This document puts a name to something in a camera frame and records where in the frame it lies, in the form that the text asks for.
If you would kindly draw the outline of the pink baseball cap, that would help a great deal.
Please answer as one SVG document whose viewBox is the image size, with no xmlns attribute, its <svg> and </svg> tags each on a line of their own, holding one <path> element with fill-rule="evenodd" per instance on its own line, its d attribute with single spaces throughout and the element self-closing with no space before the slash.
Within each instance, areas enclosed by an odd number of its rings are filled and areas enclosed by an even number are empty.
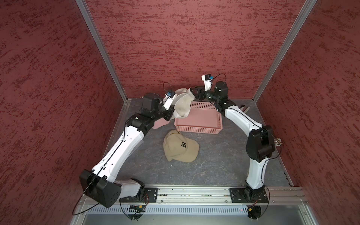
<svg viewBox="0 0 360 225">
<path fill-rule="evenodd" d="M 167 121 L 164 118 L 161 118 L 161 119 L 154 122 L 154 126 L 152 128 L 153 129 L 158 129 L 158 128 L 160 128 L 162 126 L 165 126 L 165 125 L 167 125 L 169 123 L 170 123 L 170 121 Z"/>
</svg>

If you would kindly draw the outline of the cream white baseball cap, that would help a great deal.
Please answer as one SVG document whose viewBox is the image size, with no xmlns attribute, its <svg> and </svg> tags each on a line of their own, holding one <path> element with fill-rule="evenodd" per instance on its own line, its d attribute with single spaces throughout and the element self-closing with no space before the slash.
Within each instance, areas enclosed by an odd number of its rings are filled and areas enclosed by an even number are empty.
<svg viewBox="0 0 360 225">
<path fill-rule="evenodd" d="M 190 113 L 191 102 L 195 100 L 194 94 L 189 89 L 182 88 L 175 91 L 176 95 L 172 98 L 172 102 L 167 103 L 169 99 L 168 94 L 164 98 L 164 107 L 168 110 L 171 105 L 174 105 L 174 113 L 172 119 L 184 119 Z"/>
</svg>

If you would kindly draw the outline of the pink plastic basket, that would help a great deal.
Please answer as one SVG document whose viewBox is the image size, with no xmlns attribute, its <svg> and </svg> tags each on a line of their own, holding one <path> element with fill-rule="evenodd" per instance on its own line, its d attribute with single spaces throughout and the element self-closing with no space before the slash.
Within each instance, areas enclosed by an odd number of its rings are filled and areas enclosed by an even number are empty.
<svg viewBox="0 0 360 225">
<path fill-rule="evenodd" d="M 193 101 L 190 104 L 189 115 L 183 119 L 176 118 L 174 125 L 178 131 L 214 135 L 223 129 L 222 115 L 215 106 L 200 101 Z"/>
</svg>

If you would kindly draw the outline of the beige baseball cap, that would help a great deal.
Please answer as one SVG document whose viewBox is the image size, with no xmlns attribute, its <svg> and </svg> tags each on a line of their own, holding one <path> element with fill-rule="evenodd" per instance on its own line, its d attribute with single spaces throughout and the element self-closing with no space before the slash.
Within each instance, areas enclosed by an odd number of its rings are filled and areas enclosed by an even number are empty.
<svg viewBox="0 0 360 225">
<path fill-rule="evenodd" d="M 193 162 L 198 156 L 199 148 L 198 142 L 183 136 L 177 130 L 168 132 L 163 141 L 165 157 L 169 162 Z"/>
</svg>

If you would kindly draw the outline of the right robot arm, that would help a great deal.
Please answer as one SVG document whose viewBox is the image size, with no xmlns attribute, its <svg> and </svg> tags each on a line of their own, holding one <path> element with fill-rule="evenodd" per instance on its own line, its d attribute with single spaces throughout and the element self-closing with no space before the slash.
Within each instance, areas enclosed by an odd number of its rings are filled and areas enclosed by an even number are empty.
<svg viewBox="0 0 360 225">
<path fill-rule="evenodd" d="M 206 86 L 190 89 L 197 100 L 208 100 L 216 110 L 237 125 L 246 135 L 246 153 L 250 158 L 244 196 L 254 198 L 265 192 L 264 175 L 268 162 L 275 151 L 275 138 L 271 126 L 262 125 L 241 110 L 228 97 L 228 86 L 217 82 L 212 91 Z"/>
</svg>

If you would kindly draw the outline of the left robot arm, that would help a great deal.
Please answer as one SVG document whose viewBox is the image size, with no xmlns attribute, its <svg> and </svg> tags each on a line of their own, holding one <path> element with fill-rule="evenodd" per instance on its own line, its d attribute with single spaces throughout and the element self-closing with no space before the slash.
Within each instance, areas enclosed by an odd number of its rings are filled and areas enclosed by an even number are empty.
<svg viewBox="0 0 360 225">
<path fill-rule="evenodd" d="M 143 97 L 139 113 L 132 115 L 124 125 L 124 131 L 110 151 L 91 170 L 83 170 L 80 183 L 83 193 L 98 204 L 109 208 L 119 198 L 136 197 L 141 184 L 135 180 L 115 183 L 117 175 L 134 149 L 143 141 L 156 121 L 163 118 L 169 121 L 174 113 L 175 92 L 165 97 L 148 93 Z"/>
</svg>

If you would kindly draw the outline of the stapler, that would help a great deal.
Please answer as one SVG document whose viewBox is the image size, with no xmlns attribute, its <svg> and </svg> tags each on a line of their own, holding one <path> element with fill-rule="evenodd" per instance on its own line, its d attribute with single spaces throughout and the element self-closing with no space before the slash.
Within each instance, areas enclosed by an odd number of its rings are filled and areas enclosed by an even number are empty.
<svg viewBox="0 0 360 225">
<path fill-rule="evenodd" d="M 240 107 L 240 110 L 243 112 L 243 113 L 247 113 L 249 111 L 249 106 L 246 106 L 246 105 L 242 105 Z"/>
</svg>

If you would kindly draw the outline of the pens in cup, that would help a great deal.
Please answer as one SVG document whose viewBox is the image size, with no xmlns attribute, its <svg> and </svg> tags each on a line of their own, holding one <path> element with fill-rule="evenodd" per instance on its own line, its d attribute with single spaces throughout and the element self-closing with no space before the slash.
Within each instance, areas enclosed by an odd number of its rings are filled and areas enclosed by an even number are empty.
<svg viewBox="0 0 360 225">
<path fill-rule="evenodd" d="M 274 138 L 275 146 L 282 146 L 282 140 L 280 138 Z"/>
</svg>

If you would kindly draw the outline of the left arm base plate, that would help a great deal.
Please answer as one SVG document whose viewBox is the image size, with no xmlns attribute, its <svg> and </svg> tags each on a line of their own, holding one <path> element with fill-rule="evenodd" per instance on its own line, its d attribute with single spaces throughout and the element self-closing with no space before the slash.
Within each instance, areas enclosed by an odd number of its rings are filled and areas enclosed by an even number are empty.
<svg viewBox="0 0 360 225">
<path fill-rule="evenodd" d="M 136 196 L 121 198 L 122 203 L 155 203 L 157 201 L 158 188 L 141 187 Z"/>
</svg>

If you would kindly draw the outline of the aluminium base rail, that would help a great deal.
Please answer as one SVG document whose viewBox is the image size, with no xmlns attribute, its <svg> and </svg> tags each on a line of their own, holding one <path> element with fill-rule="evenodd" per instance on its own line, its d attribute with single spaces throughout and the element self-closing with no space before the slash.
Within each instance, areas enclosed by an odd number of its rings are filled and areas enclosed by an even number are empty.
<svg viewBox="0 0 360 225">
<path fill-rule="evenodd" d="M 228 186 L 180 186 L 146 185 L 158 188 L 157 201 L 153 205 L 251 205 L 253 203 L 232 203 Z M 308 205 L 309 201 L 301 187 L 267 187 L 268 203 L 256 205 Z"/>
</svg>

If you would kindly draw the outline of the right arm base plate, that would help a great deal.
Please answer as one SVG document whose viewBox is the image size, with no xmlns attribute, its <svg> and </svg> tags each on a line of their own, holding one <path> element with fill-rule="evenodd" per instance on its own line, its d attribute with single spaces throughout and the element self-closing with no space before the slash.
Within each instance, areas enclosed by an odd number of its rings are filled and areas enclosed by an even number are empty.
<svg viewBox="0 0 360 225">
<path fill-rule="evenodd" d="M 269 199 L 263 188 L 230 188 L 232 203 L 268 203 Z"/>
</svg>

